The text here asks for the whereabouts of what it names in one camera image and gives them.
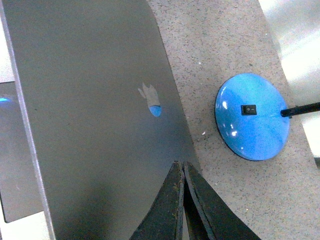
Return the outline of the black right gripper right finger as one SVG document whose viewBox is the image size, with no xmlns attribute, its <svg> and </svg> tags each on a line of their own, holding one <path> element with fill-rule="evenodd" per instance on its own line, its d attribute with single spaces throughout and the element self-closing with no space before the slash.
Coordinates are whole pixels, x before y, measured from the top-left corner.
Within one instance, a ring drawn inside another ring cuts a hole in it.
<svg viewBox="0 0 320 240">
<path fill-rule="evenodd" d="M 191 240 L 259 240 L 197 169 L 183 163 L 184 210 Z"/>
</svg>

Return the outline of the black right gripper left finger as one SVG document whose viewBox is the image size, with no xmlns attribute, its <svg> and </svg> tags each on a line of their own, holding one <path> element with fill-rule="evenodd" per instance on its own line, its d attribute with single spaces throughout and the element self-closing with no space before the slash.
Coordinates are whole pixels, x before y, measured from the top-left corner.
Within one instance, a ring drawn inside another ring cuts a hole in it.
<svg viewBox="0 0 320 240">
<path fill-rule="evenodd" d="M 185 174 L 183 163 L 173 162 L 150 210 L 131 240 L 181 240 L 183 238 Z"/>
</svg>

